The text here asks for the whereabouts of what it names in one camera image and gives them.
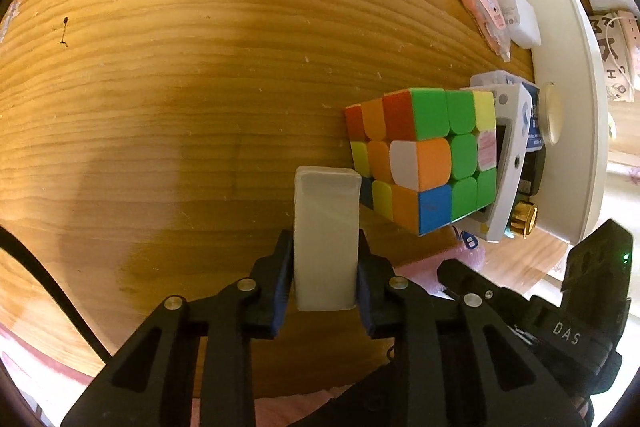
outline white container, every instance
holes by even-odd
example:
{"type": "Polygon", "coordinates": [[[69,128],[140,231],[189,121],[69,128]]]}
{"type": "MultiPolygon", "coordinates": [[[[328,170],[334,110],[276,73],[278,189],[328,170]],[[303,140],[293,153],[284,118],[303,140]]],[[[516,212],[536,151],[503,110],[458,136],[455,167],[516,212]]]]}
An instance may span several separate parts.
{"type": "Polygon", "coordinates": [[[541,44],[536,12],[527,0],[498,0],[498,4],[513,42],[526,50],[541,44]]]}

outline wooden table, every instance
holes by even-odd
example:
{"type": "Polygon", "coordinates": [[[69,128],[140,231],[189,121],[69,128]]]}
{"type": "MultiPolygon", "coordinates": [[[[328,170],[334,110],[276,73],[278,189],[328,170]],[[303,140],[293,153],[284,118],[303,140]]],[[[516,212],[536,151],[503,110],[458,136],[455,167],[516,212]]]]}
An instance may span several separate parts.
{"type": "MultiPolygon", "coordinates": [[[[165,296],[213,295],[271,252],[292,226],[295,169],[351,164],[343,107],[496,68],[532,78],[530,53],[514,47],[503,64],[459,0],[20,0],[16,11],[0,44],[0,222],[112,351],[165,296]]],[[[369,211],[362,226],[396,265],[454,239],[413,237],[369,211]]],[[[562,244],[541,237],[558,257],[562,244]]],[[[489,256],[499,282],[541,277],[511,248],[489,256]]],[[[8,256],[0,278],[2,323],[80,371],[102,367],[8,256]]],[[[254,344],[255,392],[352,382],[387,346],[356,312],[292,309],[279,340],[254,344]]]]}

